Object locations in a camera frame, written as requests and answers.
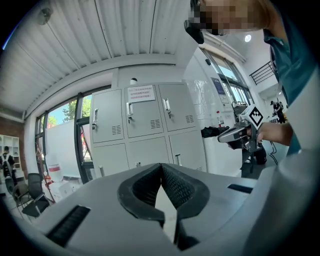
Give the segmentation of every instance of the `ceiling light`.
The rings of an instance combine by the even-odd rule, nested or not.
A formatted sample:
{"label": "ceiling light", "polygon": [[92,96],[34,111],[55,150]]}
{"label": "ceiling light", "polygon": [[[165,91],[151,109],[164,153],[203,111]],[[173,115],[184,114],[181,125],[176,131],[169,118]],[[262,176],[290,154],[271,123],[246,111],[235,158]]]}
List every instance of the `ceiling light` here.
{"label": "ceiling light", "polygon": [[247,43],[251,40],[251,35],[247,34],[244,38],[244,41],[246,41]]}

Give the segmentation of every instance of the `black slot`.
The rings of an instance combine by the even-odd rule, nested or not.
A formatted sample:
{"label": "black slot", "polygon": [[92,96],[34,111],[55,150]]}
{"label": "black slot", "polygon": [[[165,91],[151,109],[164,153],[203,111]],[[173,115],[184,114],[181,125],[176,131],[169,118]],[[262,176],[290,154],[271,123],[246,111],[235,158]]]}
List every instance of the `black slot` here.
{"label": "black slot", "polygon": [[247,193],[247,194],[251,194],[253,188],[252,187],[248,187],[248,186],[241,186],[241,185],[237,185],[237,184],[231,184],[228,186],[228,189],[231,190],[236,190],[239,192],[243,192],[243,193]]}
{"label": "black slot", "polygon": [[77,205],[47,237],[57,245],[64,247],[89,212],[89,208]]}

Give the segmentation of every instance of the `locker handle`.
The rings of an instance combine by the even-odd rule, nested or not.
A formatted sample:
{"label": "locker handle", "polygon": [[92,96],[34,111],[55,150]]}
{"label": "locker handle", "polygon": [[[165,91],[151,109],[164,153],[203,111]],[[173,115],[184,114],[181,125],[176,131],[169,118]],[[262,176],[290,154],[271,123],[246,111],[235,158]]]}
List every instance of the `locker handle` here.
{"label": "locker handle", "polygon": [[180,154],[176,154],[175,157],[176,157],[176,162],[177,162],[177,164],[178,164],[179,166],[182,166]]}
{"label": "locker handle", "polygon": [[105,171],[104,171],[104,167],[103,166],[99,166],[100,172],[101,172],[101,176],[104,177],[105,176]]}
{"label": "locker handle", "polygon": [[94,116],[93,116],[93,121],[97,122],[98,121],[98,108],[94,109]]}
{"label": "locker handle", "polygon": [[131,102],[126,103],[126,114],[132,116],[134,114],[134,108]]}
{"label": "locker handle", "polygon": [[170,111],[171,109],[170,109],[169,99],[163,98],[162,100],[163,100],[163,105],[164,105],[165,110]]}

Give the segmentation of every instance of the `gray metal locker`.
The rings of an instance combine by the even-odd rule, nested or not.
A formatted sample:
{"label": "gray metal locker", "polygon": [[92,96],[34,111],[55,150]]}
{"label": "gray metal locker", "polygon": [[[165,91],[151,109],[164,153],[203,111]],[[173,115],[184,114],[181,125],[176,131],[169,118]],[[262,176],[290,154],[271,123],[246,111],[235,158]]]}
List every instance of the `gray metal locker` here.
{"label": "gray metal locker", "polygon": [[123,139],[121,89],[95,94],[92,100],[93,143]]}
{"label": "gray metal locker", "polygon": [[[152,87],[154,94],[156,94],[155,86]],[[130,103],[128,101],[128,88],[126,88],[125,104],[129,138],[164,132],[157,96],[155,100]]]}
{"label": "gray metal locker", "polygon": [[130,142],[127,156],[130,169],[153,163],[169,163],[165,137]]}
{"label": "gray metal locker", "polygon": [[117,174],[129,169],[125,144],[94,147],[93,155],[97,177]]}
{"label": "gray metal locker", "polygon": [[205,150],[198,130],[170,135],[173,163],[206,172]]}
{"label": "gray metal locker", "polygon": [[196,126],[195,108],[185,84],[159,85],[168,132]]}

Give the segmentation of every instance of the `red object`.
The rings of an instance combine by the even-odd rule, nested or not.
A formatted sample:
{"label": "red object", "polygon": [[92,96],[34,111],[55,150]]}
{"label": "red object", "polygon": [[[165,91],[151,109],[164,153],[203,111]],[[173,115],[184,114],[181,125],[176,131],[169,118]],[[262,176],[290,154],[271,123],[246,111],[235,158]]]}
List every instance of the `red object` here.
{"label": "red object", "polygon": [[49,185],[53,182],[53,181],[51,181],[50,175],[49,174],[45,175],[44,179],[45,179],[45,182],[46,182],[45,186],[49,189]]}
{"label": "red object", "polygon": [[53,168],[49,168],[49,172],[57,172],[60,171],[60,167],[53,167]]}

